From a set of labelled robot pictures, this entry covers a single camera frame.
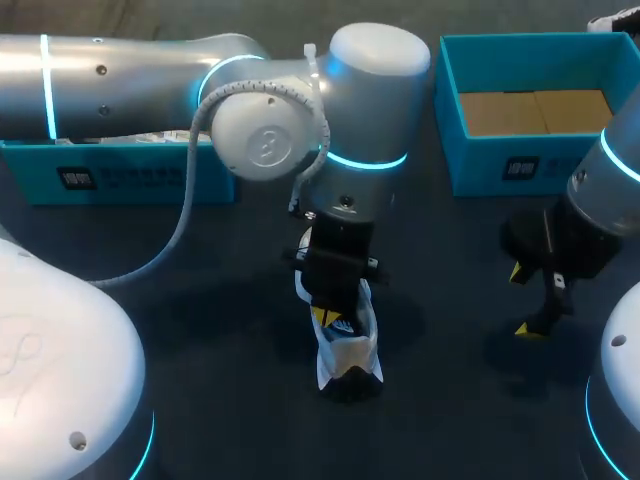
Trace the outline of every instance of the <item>dark table surface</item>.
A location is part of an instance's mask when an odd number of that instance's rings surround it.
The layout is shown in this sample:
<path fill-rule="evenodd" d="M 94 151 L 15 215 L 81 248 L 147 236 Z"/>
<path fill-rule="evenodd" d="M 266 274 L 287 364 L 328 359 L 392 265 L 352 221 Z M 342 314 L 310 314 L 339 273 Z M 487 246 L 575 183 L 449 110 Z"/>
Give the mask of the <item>dark table surface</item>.
<path fill-rule="evenodd" d="M 308 307 L 279 260 L 304 225 L 290 181 L 245 184 L 241 203 L 197 208 L 154 275 L 109 293 L 140 332 L 170 479 L 578 479 L 576 433 L 599 336 L 638 279 L 638 247 L 580 283 L 577 314 L 551 340 L 515 342 L 540 279 L 508 283 L 497 230 L 549 198 L 455 199 L 431 106 L 373 254 L 381 397 L 329 403 L 315 391 Z M 82 278 L 139 266 L 178 208 L 32 208 L 5 169 L 0 219 L 23 245 Z"/>

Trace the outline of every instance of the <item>teal plastic bin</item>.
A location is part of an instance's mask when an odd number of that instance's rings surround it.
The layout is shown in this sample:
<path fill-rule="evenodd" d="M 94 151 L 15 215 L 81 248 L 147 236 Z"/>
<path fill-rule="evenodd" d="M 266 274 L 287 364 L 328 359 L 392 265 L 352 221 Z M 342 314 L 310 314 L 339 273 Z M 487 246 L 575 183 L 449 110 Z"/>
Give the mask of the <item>teal plastic bin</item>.
<path fill-rule="evenodd" d="M 5 142 L 2 154 L 32 205 L 179 205 L 184 200 L 186 144 Z M 195 204 L 235 201 L 234 177 L 210 144 L 198 148 L 196 172 Z"/>
<path fill-rule="evenodd" d="M 615 114 L 639 81 L 640 53 L 625 33 L 442 37 L 434 102 L 454 195 L 561 193 L 598 138 L 598 133 L 473 137 L 459 94 L 599 89 Z M 530 161 L 532 174 L 505 179 L 506 169 L 520 159 Z"/>

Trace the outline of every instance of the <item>gray cable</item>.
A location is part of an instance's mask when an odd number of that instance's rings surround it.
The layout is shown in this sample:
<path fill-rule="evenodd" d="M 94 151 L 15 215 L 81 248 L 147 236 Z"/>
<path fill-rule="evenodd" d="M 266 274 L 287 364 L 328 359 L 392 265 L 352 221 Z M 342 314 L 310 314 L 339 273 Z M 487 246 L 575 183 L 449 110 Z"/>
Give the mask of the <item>gray cable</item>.
<path fill-rule="evenodd" d="M 126 273 L 124 275 L 106 279 L 106 280 L 94 280 L 89 283 L 98 288 L 107 288 L 120 285 L 141 277 L 144 274 L 150 273 L 158 265 L 160 265 L 171 253 L 171 251 L 178 244 L 184 231 L 189 223 L 189 217 L 191 216 L 191 207 L 193 205 L 193 193 L 196 183 L 196 162 L 198 155 L 198 137 L 200 132 L 205 130 L 205 124 L 209 121 L 211 111 L 213 107 L 222 99 L 227 98 L 236 93 L 243 92 L 265 92 L 272 95 L 276 95 L 283 98 L 289 98 L 294 100 L 305 107 L 307 107 L 312 113 L 317 114 L 317 109 L 321 108 L 321 105 L 313 102 L 303 93 L 300 93 L 291 87 L 262 81 L 245 80 L 241 82 L 234 82 L 227 85 L 223 85 L 211 92 L 202 101 L 191 122 L 191 129 L 189 130 L 189 146 L 187 148 L 187 174 L 186 174 L 186 186 L 184 191 L 184 202 L 182 204 L 182 211 L 180 212 L 180 218 L 178 224 L 171 235 L 171 238 L 164 246 L 164 248 L 158 253 L 151 261 L 140 268 Z M 300 190 L 302 185 L 311 179 L 324 164 L 327 154 L 329 152 L 330 132 L 329 125 L 324 115 L 322 116 L 322 131 L 321 131 L 321 143 L 318 156 L 313 163 L 302 173 L 300 173 L 294 181 L 293 189 L 291 192 L 291 200 L 289 202 L 289 210 L 292 211 L 296 208 L 300 201 Z"/>

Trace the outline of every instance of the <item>gray floor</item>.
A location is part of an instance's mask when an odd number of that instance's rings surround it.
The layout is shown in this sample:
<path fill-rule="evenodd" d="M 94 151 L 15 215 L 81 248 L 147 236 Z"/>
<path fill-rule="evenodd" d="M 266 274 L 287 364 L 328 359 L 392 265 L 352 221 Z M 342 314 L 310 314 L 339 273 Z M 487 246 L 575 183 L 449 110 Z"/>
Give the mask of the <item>gray floor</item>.
<path fill-rule="evenodd" d="M 310 40 L 326 45 L 335 28 L 355 20 L 395 23 L 435 46 L 445 33 L 578 30 L 625 6 L 396 5 L 4 0 L 0 30 L 144 38 L 242 31 L 281 56 L 301 54 Z M 497 229 L 514 209 L 549 199 L 454 199 L 431 105 L 424 118 L 394 214 L 379 225 L 373 248 L 392 274 L 392 285 L 374 292 L 386 377 L 379 399 L 345 407 L 314 392 L 308 310 L 279 261 L 303 228 L 286 215 L 286 182 L 245 185 L 239 205 L 197 209 L 165 266 L 113 292 L 145 344 L 169 478 L 580 478 L 575 433 L 584 384 L 608 313 L 638 280 L 639 246 L 578 286 L 578 314 L 550 342 L 514 345 L 505 326 L 539 306 L 541 285 L 508 284 L 513 265 Z M 35 254 L 83 278 L 146 261 L 177 214 L 33 209 L 0 169 L 2 223 Z"/>

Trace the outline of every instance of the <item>cardboard box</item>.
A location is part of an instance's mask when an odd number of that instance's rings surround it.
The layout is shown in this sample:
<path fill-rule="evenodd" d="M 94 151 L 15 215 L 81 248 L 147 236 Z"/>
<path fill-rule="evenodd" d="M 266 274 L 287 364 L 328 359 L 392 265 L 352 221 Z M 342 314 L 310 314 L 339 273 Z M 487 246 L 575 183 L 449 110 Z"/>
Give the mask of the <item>cardboard box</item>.
<path fill-rule="evenodd" d="M 535 92 L 548 133 L 600 133 L 613 114 L 601 90 Z"/>
<path fill-rule="evenodd" d="M 474 137 L 547 133 L 533 93 L 462 93 L 460 103 Z"/>
<path fill-rule="evenodd" d="M 613 114 L 600 90 L 461 93 L 469 134 L 598 133 Z"/>
<path fill-rule="evenodd" d="M 454 195 L 564 192 L 639 82 L 625 33 L 442 37 L 434 104 Z"/>

